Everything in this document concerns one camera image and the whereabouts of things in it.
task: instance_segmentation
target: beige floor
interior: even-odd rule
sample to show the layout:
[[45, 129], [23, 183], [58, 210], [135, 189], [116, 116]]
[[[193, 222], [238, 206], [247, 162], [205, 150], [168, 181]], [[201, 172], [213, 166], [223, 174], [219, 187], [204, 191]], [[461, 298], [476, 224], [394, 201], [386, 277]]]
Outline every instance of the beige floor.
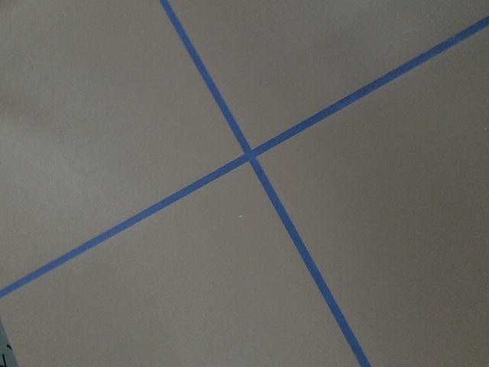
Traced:
[[[252, 148], [489, 14], [171, 4]], [[489, 363], [488, 65], [485, 28], [258, 158], [372, 366]], [[157, 0], [0, 1], [20, 367], [369, 365], [242, 155]]]

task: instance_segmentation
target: blue grout line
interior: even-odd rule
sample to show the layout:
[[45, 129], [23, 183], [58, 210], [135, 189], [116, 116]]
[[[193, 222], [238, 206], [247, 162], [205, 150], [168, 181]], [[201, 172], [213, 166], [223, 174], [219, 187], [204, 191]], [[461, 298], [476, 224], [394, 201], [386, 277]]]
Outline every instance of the blue grout line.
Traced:
[[248, 162], [242, 155], [0, 290], [0, 299]]
[[266, 176], [263, 168], [258, 162], [257, 156], [263, 154], [266, 151], [269, 151], [270, 149], [292, 138], [293, 136], [299, 134], [300, 132], [306, 130], [307, 128], [315, 125], [317, 122], [327, 118], [328, 116], [336, 113], [337, 111], [344, 109], [346, 106], [349, 106], [350, 104], [356, 102], [357, 100], [366, 96], [367, 94], [372, 93], [376, 89], [381, 88], [383, 85], [407, 73], [408, 71], [419, 66], [420, 64], [425, 63], [427, 60], [433, 58], [434, 56], [440, 54], [441, 52], [448, 50], [450, 47], [456, 45], [457, 43], [463, 41], [464, 39], [470, 37], [471, 35], [476, 34], [477, 32], [481, 31], [482, 29], [486, 28], [489, 25], [489, 17], [482, 19], [481, 21], [465, 29], [464, 31], [456, 34], [455, 36], [449, 38], [448, 40], [442, 42], [441, 44], [426, 51], [425, 53], [420, 54], [418, 57], [415, 57], [411, 61], [408, 61], [407, 63], [389, 72], [388, 74], [385, 74], [384, 76], [375, 80], [374, 82], [371, 82], [366, 86], [360, 88], [356, 92], [350, 94], [349, 96], [346, 96], [344, 99], [337, 101], [337, 103], [327, 107], [326, 109], [323, 109], [320, 112], [317, 112], [315, 115], [309, 117], [308, 119], [302, 121], [301, 123], [293, 126], [292, 128], [289, 128], [285, 132], [282, 132], [278, 136], [270, 139], [269, 141], [266, 141], [262, 145], [251, 150], [250, 145], [248, 144], [248, 141], [245, 138], [245, 135], [240, 129], [238, 123], [235, 121], [234, 116], [232, 115], [230, 109], [227, 107], [225, 100], [222, 98], [221, 93], [219, 92], [214, 81], [212, 80], [209, 72], [207, 71], [205, 65], [203, 64], [202, 60], [197, 54], [195, 48], [190, 43], [190, 40], [186, 35], [186, 32], [184, 31], [180, 21], [178, 21], [178, 18], [176, 17], [173, 9], [170, 7], [170, 4], [165, 0], [160, 0], [160, 1], [164, 9], [167, 11], [167, 14], [170, 20], [172, 21], [172, 24], [175, 27], [178, 35], [180, 36], [183, 43], [185, 44], [187, 51], [189, 52], [190, 56], [194, 61], [194, 64], [197, 66], [197, 69], [201, 73], [202, 78], [205, 80], [206, 85], [208, 86], [212, 96], [214, 97], [215, 101], [218, 103], [219, 108], [221, 109], [224, 117], [226, 118], [226, 121], [230, 125], [230, 128], [232, 129], [233, 133], [235, 134], [235, 137], [237, 138], [241, 148], [245, 152], [245, 155], [236, 158], [233, 161], [228, 162], [227, 164], [218, 168], [212, 173], [200, 178], [194, 183], [184, 187], [183, 189], [168, 196], [167, 198], [161, 200], [160, 202], [154, 204], [153, 206], [150, 206], [147, 209], [142, 210], [141, 212], [135, 214], [131, 218], [126, 219], [124, 222], [119, 223], [118, 225], [112, 227], [111, 229], [108, 229], [102, 234], [96, 236], [95, 238], [90, 239], [88, 242], [83, 243], [77, 248], [67, 252], [64, 255], [61, 255], [59, 258], [54, 259], [53, 261], [45, 264], [44, 266], [38, 268], [37, 270], [32, 271], [30, 274], [24, 276], [23, 278], [1, 289], [0, 299], [10, 294], [11, 292], [16, 291], [20, 287], [23, 287], [24, 285], [34, 281], [35, 279], [41, 277], [42, 275], [45, 275], [47, 272], [54, 270], [55, 268], [61, 266], [67, 261], [75, 258], [76, 256], [81, 255], [82, 253], [88, 251], [89, 249], [99, 245], [105, 240], [110, 239], [114, 235], [119, 234], [120, 232], [126, 230], [127, 228], [133, 226], [134, 224], [137, 224], [141, 220], [146, 219], [152, 214], [155, 214], [156, 212], [184, 198], [185, 196], [191, 194], [192, 192], [198, 190], [199, 188], [205, 186], [206, 184], [210, 184], [217, 178], [233, 171], [235, 168], [240, 167], [241, 165], [249, 161], [258, 179], [263, 185], [267, 195], [269, 196], [270, 201], [274, 205], [274, 208], [277, 211], [280, 219], [282, 220], [282, 223], [286, 227], [286, 230], [288, 231], [291, 239], [294, 241], [297, 250], [299, 251], [304, 262], [306, 263], [306, 266], [309, 269], [309, 272], [311, 273], [319, 290], [321, 291], [322, 296], [324, 297], [326, 303], [329, 305], [330, 309], [332, 310], [333, 316], [335, 317], [337, 323], [342, 329], [342, 332], [345, 334], [345, 338], [350, 343], [352, 350], [354, 350], [354, 352], [356, 350], [355, 355], [358, 361], [362, 366], [369, 366], [370, 364], [367, 358], [365, 357], [363, 351], [361, 350], [358, 341], [355, 338], [355, 335], [349, 328], [349, 325], [343, 313], [341, 312], [341, 309], [337, 305], [334, 297], [332, 296], [331, 291], [329, 290], [326, 282], [322, 278], [322, 275], [319, 272], [319, 269], [317, 268], [316, 264], [314, 263], [313, 258], [307, 251], [307, 248], [303, 243], [303, 240], [300, 238], [300, 235], [297, 232], [295, 225], [290, 219], [287, 211], [285, 210], [283, 204], [280, 201], [280, 198], [278, 197], [277, 193], [275, 192], [274, 188], [271, 185], [271, 182], [268, 180], [268, 177]]
[[315, 115], [310, 116], [304, 121], [298, 123], [292, 128], [287, 129], [285, 132], [280, 133], [269, 141], [264, 142], [262, 145], [256, 147], [253, 151], [256, 155], [261, 155], [266, 151], [269, 151], [272, 148], [275, 148], [277, 145], [283, 143], [284, 141], [292, 138], [293, 136], [303, 132], [307, 128], [317, 124], [323, 119], [329, 117], [330, 115], [335, 114], [338, 111], [341, 111], [345, 107], [348, 107], [354, 102], [357, 102], [359, 99], [365, 97], [366, 95], [372, 93], [373, 91], [385, 86], [389, 82], [397, 79], [408, 71], [418, 67], [422, 63], [432, 59], [433, 57], [441, 54], [444, 51], [447, 51], [450, 47], [455, 46], [456, 44], [462, 42], [463, 40], [469, 38], [470, 36], [482, 31], [489, 25], [489, 17], [486, 17], [477, 23], [471, 25], [470, 27], [464, 29], [463, 31], [457, 33], [455, 36], [450, 37], [448, 40], [443, 41], [441, 44], [437, 44], [433, 48], [430, 48], [426, 52], [414, 57], [413, 59], [407, 61], [402, 64], [400, 67], [390, 71], [389, 73], [381, 76], [380, 78], [374, 80], [373, 82], [367, 84], [366, 86], [361, 87], [357, 91], [352, 94], [346, 96], [343, 99], [340, 99], [336, 103], [333, 103], [329, 107], [317, 112]]
[[180, 36], [180, 39], [182, 40], [190, 56], [192, 57], [192, 60], [197, 70], [199, 71], [202, 78], [205, 80], [206, 85], [208, 86], [211, 94], [213, 95], [217, 105], [221, 109], [221, 112], [224, 115], [229, 127], [235, 134], [235, 137], [238, 140], [241, 148], [243, 149], [245, 156], [247, 157], [251, 166], [253, 167], [253, 170], [256, 173], [258, 180], [260, 181], [265, 192], [267, 193], [268, 198], [272, 202], [275, 210], [277, 211], [278, 216], [280, 217], [280, 220], [283, 223], [283, 226], [289, 233], [289, 236], [292, 239], [294, 245], [296, 246], [297, 251], [302, 257], [304, 263], [306, 264], [309, 273], [313, 277], [315, 283], [318, 286], [319, 291], [321, 292], [326, 303], [328, 304], [329, 309], [331, 310], [337, 324], [339, 325], [341, 331], [343, 332], [343, 335], [345, 336], [346, 341], [351, 347], [351, 350], [355, 354], [355, 357], [357, 358], [360, 366], [370, 367], [370, 363], [367, 360], [367, 356], [364, 354], [364, 351], [362, 350], [360, 343], [355, 337], [353, 330], [348, 325], [345, 316], [343, 315], [339, 305], [336, 303], [336, 300], [333, 297], [331, 291], [329, 290], [329, 287], [326, 284], [323, 276], [321, 275], [321, 272], [317, 268], [316, 263], [313, 260], [313, 257], [307, 250], [307, 247], [304, 244], [304, 241], [301, 239], [300, 234], [297, 232], [297, 229], [293, 224], [292, 219], [289, 217], [289, 214], [287, 213], [285, 207], [280, 201], [280, 198], [277, 195], [277, 192], [272, 186], [270, 180], [268, 180], [268, 177], [265, 174], [264, 169], [260, 165], [260, 162], [258, 161], [256, 154], [251, 150], [248, 140], [246, 139], [241, 128], [239, 127], [239, 124], [236, 122], [234, 116], [232, 115], [231, 110], [229, 109], [224, 98], [222, 97], [222, 94], [219, 92], [217, 85], [214, 83], [214, 80], [210, 76], [209, 71], [206, 69], [206, 66], [202, 62], [202, 59], [198, 55], [197, 50], [195, 49], [195, 47], [192, 44], [192, 41], [190, 40], [189, 36], [185, 32], [185, 29], [183, 28], [178, 17], [176, 16], [175, 11], [172, 9], [170, 3], [167, 0], [160, 0], [160, 2], [164, 7], [164, 10], [167, 13], [167, 16], [170, 19], [171, 23], [175, 27], [176, 32]]

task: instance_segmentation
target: smooth floor surface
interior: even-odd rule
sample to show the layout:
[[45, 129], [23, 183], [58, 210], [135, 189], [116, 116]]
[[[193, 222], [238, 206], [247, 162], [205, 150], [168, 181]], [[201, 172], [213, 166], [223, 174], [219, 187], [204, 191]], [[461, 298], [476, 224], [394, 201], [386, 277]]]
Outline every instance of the smooth floor surface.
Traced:
[[488, 15], [0, 1], [20, 367], [487, 366]]

